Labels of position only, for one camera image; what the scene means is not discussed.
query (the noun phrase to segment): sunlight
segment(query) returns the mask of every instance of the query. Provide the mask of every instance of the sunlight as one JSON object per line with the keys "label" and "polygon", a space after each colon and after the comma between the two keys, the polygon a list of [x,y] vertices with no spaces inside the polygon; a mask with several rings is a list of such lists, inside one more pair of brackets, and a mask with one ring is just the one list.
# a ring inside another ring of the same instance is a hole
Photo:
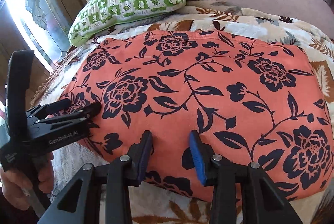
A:
{"label": "sunlight", "polygon": [[[26,33],[26,31],[25,31],[25,29],[24,29],[24,27],[21,23],[21,20],[20,20],[21,16],[26,14],[26,13],[29,13],[25,9],[25,0],[6,0],[6,3],[8,5],[10,14],[12,16],[12,19],[13,19],[14,23],[16,24],[17,29],[20,31],[22,37],[24,38],[24,40],[28,44],[29,48],[35,51],[35,56],[44,65],[44,67],[49,72],[52,72],[53,71],[52,67],[45,60],[45,58],[42,56],[42,54],[38,51],[38,49],[34,45],[33,41],[30,39],[28,34]],[[47,38],[42,40],[42,42],[48,42]]]}

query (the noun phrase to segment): black leaf print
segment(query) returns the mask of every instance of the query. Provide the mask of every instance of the black leaf print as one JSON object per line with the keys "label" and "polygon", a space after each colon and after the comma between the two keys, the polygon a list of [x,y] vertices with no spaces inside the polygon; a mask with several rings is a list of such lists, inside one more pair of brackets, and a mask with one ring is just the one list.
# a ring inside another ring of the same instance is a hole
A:
{"label": "black leaf print", "polygon": [[170,89],[170,87],[164,84],[159,77],[149,76],[149,81],[150,81],[151,86],[158,92],[161,92],[161,93],[178,92],[178,91]]}
{"label": "black leaf print", "polygon": [[154,64],[156,63],[157,61],[156,60],[149,60],[147,62],[144,62],[143,65],[149,65],[149,64]]}
{"label": "black leaf print", "polygon": [[197,126],[198,126],[198,133],[203,133],[208,131],[212,124],[213,124],[213,113],[217,111],[214,108],[204,108],[204,112],[207,116],[208,124],[204,126],[204,118],[201,110],[197,108]]}
{"label": "black leaf print", "polygon": [[194,76],[191,76],[189,74],[186,74],[186,80],[193,80],[199,82],[199,80],[197,80]]}
{"label": "black leaf print", "polygon": [[313,115],[313,114],[308,114],[308,115],[307,115],[307,121],[308,121],[309,123],[312,123],[312,122],[314,121],[314,115]]}
{"label": "black leaf print", "polygon": [[129,115],[128,112],[126,112],[125,114],[121,115],[123,122],[125,123],[125,125],[129,128],[130,124],[131,124],[131,117]]}
{"label": "black leaf print", "polygon": [[103,88],[107,87],[108,84],[109,84],[109,81],[108,81],[108,80],[105,80],[105,81],[103,81],[103,82],[101,82],[101,83],[96,83],[96,86],[97,86],[98,88],[100,88],[100,89],[103,89]]}
{"label": "black leaf print", "polygon": [[194,161],[192,159],[190,147],[186,148],[182,154],[182,167],[186,170],[189,170],[195,167]]}
{"label": "black leaf print", "polygon": [[104,140],[106,140],[105,151],[109,154],[113,154],[113,150],[119,148],[123,142],[119,140],[120,136],[118,133],[109,133],[104,137]]}
{"label": "black leaf print", "polygon": [[231,68],[228,67],[228,66],[223,67],[221,70],[222,70],[223,72],[228,72],[228,73],[230,73],[231,71],[233,71],[233,69],[231,69]]}
{"label": "black leaf print", "polygon": [[324,186],[326,185],[326,182],[327,182],[327,180],[324,180],[324,181],[321,183],[320,189],[323,189],[323,188],[324,188]]}
{"label": "black leaf print", "polygon": [[122,69],[117,70],[116,73],[115,73],[115,77],[117,77],[121,73],[121,71],[122,71]]}
{"label": "black leaf print", "polygon": [[321,125],[328,125],[329,123],[327,122],[327,120],[326,119],[324,119],[324,118],[321,118],[321,117],[317,117],[317,120],[319,121],[319,123],[321,124]]}
{"label": "black leaf print", "polygon": [[240,63],[238,60],[234,60],[234,62],[235,62],[240,68],[242,68],[241,63]]}
{"label": "black leaf print", "polygon": [[115,56],[109,57],[108,61],[111,62],[112,64],[120,64],[121,63],[115,58]]}
{"label": "black leaf print", "polygon": [[286,53],[286,54],[288,54],[288,55],[290,55],[290,56],[292,56],[292,57],[295,57],[294,55],[293,55],[293,52],[291,51],[291,50],[289,50],[288,48],[285,48],[285,47],[282,47],[283,48],[283,51]]}
{"label": "black leaf print", "polygon": [[225,120],[226,130],[233,129],[237,125],[236,119],[237,117],[231,117]]}
{"label": "black leaf print", "polygon": [[201,51],[200,53],[198,53],[198,56],[195,59],[198,62],[207,58],[209,58],[209,55]]}
{"label": "black leaf print", "polygon": [[213,23],[214,28],[219,31],[220,30],[219,21],[213,20],[212,23]]}
{"label": "black leaf print", "polygon": [[182,71],[178,71],[177,69],[167,69],[161,72],[158,72],[158,75],[160,76],[168,76],[168,77],[174,77],[180,74]]}
{"label": "black leaf print", "polygon": [[318,101],[314,102],[313,104],[320,109],[324,109],[324,107],[325,107],[325,101],[323,99],[319,99]]}
{"label": "black leaf print", "polygon": [[297,198],[297,197],[288,198],[288,202],[290,202],[290,201],[294,201],[296,198]]}
{"label": "black leaf print", "polygon": [[248,45],[247,43],[244,43],[244,42],[240,42],[239,43],[243,48],[247,49],[247,50],[251,50],[251,46]]}
{"label": "black leaf print", "polygon": [[272,51],[271,53],[269,53],[268,55],[270,56],[276,56],[278,54],[278,51]]}
{"label": "black leaf print", "polygon": [[132,44],[132,42],[128,42],[128,43],[126,43],[126,45],[125,45],[125,49],[128,47],[128,46],[130,46]]}
{"label": "black leaf print", "polygon": [[263,54],[264,54],[264,53],[263,53],[263,51],[262,51],[262,52],[254,53],[254,54],[252,54],[251,56],[260,57],[260,56],[262,56]]}
{"label": "black leaf print", "polygon": [[258,141],[258,144],[260,146],[265,146],[265,145],[269,145],[269,144],[271,144],[271,143],[273,143],[275,141],[277,141],[277,140],[265,139],[265,138],[261,137],[260,140]]}
{"label": "black leaf print", "polygon": [[299,69],[291,69],[291,70],[288,70],[288,72],[290,72],[292,74],[295,74],[295,75],[312,76],[311,73],[306,72],[306,71],[302,71],[302,70],[299,70]]}
{"label": "black leaf print", "polygon": [[91,99],[94,101],[101,102],[101,99],[99,98],[99,96],[95,95],[93,92],[91,92]]}
{"label": "black leaf print", "polygon": [[144,108],[144,113],[145,113],[146,116],[153,113],[153,110],[152,110],[151,106],[148,105],[147,107],[145,107]]}
{"label": "black leaf print", "polygon": [[291,117],[295,117],[298,114],[298,104],[290,92],[288,94],[288,104],[291,110]]}
{"label": "black leaf print", "polygon": [[222,35],[220,32],[218,32],[218,37],[220,38],[221,41],[225,42],[226,44],[234,48],[233,42],[229,40],[226,36]]}
{"label": "black leaf print", "polygon": [[239,134],[233,132],[215,132],[213,133],[226,146],[235,149],[241,149],[241,146],[248,147],[246,140]]}
{"label": "black leaf print", "polygon": [[275,149],[268,155],[262,155],[258,159],[258,163],[264,171],[272,170],[277,164],[284,153],[283,149]]}
{"label": "black leaf print", "polygon": [[276,133],[281,137],[282,141],[284,142],[284,145],[287,148],[290,148],[290,146],[291,146],[290,141],[291,142],[293,141],[293,137],[286,132],[276,132]]}
{"label": "black leaf print", "polygon": [[242,104],[255,113],[261,113],[267,110],[267,107],[263,103],[257,101],[246,101]]}
{"label": "black leaf print", "polygon": [[176,109],[175,106],[171,106],[171,105],[167,104],[167,103],[169,103],[169,104],[177,105],[177,103],[169,97],[162,96],[162,97],[155,97],[153,99],[157,104],[159,104],[163,107],[166,107],[166,108],[169,108],[169,109]]}
{"label": "black leaf print", "polygon": [[212,34],[214,31],[202,31],[202,32],[200,32],[200,33],[198,33],[198,34],[200,34],[200,35],[206,35],[206,34]]}
{"label": "black leaf print", "polygon": [[202,66],[203,69],[205,69],[207,71],[216,72],[214,70],[214,68],[212,66],[208,65],[208,64],[201,64],[201,66]]}
{"label": "black leaf print", "polygon": [[299,185],[297,183],[288,182],[275,182],[275,186],[281,191],[281,193],[285,197],[294,194],[299,188]]}
{"label": "black leaf print", "polygon": [[147,48],[143,47],[142,50],[139,52],[139,57],[143,58],[145,56],[145,53],[147,52]]}
{"label": "black leaf print", "polygon": [[122,72],[119,76],[117,76],[117,77],[122,77],[122,76],[125,76],[125,75],[128,75],[128,74],[131,74],[132,72],[135,72],[135,71],[137,71],[138,69],[140,69],[140,68],[137,68],[137,69],[129,69],[129,70],[127,70],[127,71],[124,71],[124,72]]}
{"label": "black leaf print", "polygon": [[85,78],[83,79],[83,81],[82,81],[81,86],[85,86],[85,84],[88,82],[90,76],[91,76],[90,73],[88,73],[88,74],[86,75],[86,77],[85,77]]}
{"label": "black leaf print", "polygon": [[223,93],[216,87],[213,86],[202,86],[199,88],[196,88],[194,90],[196,94],[200,95],[217,95],[217,96],[223,96]]}
{"label": "black leaf print", "polygon": [[218,52],[216,53],[216,55],[224,55],[224,54],[227,54],[227,53],[228,53],[227,50],[221,50],[221,51],[218,51]]}

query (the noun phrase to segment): bed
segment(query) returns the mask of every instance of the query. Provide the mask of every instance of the bed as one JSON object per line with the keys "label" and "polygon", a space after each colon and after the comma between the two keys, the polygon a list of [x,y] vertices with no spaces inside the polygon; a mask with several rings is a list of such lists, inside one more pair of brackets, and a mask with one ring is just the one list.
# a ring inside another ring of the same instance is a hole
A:
{"label": "bed", "polygon": [[[120,24],[106,29],[85,45],[70,49],[62,63],[39,91],[33,104],[46,104],[58,100],[88,55],[107,38],[127,40],[138,34],[160,31],[211,31],[225,32],[265,42],[282,45],[297,44],[310,62],[315,63],[314,72],[325,95],[333,120],[334,95],[334,14],[323,0],[204,0],[188,1],[175,14]],[[55,189],[57,195],[76,171],[86,162],[106,164],[100,156],[77,143],[54,152]],[[325,189],[291,201],[304,223],[310,223]],[[130,188],[133,221],[151,223],[208,223],[210,203],[180,196],[143,182],[138,188]],[[238,207],[238,223],[242,221]]]}

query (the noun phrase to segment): blue gripper pad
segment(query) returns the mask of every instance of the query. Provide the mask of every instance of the blue gripper pad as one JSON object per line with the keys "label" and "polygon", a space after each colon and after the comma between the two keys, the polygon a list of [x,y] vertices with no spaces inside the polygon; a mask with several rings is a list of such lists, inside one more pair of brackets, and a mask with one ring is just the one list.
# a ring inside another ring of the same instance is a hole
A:
{"label": "blue gripper pad", "polygon": [[147,169],[148,160],[150,158],[150,153],[152,149],[152,133],[150,131],[145,131],[143,135],[147,134],[147,139],[143,149],[143,153],[140,157],[138,164],[138,180],[139,182],[143,181],[145,177],[145,172]]}
{"label": "blue gripper pad", "polygon": [[202,185],[205,185],[206,175],[205,175],[204,162],[203,162],[203,158],[199,151],[198,143],[196,141],[196,138],[193,132],[190,133],[189,144],[190,144],[190,151],[191,151],[192,159],[194,161],[194,165],[196,169],[197,178],[199,179]]}

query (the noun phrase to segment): pillowcase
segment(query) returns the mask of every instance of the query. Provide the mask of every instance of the pillowcase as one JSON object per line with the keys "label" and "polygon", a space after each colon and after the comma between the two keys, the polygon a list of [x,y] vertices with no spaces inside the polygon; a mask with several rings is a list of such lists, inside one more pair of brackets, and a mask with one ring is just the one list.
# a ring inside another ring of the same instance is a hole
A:
{"label": "pillowcase", "polygon": [[298,46],[222,31],[107,38],[65,97],[72,104],[64,114],[101,102],[92,135],[79,143],[107,161],[151,131],[145,181],[188,197],[211,201],[213,194],[197,179],[191,130],[234,163],[258,162],[289,200],[321,191],[332,178],[329,112]]}
{"label": "pillowcase", "polygon": [[162,15],[185,4],[186,0],[91,0],[76,17],[68,39],[78,47],[112,25]]}

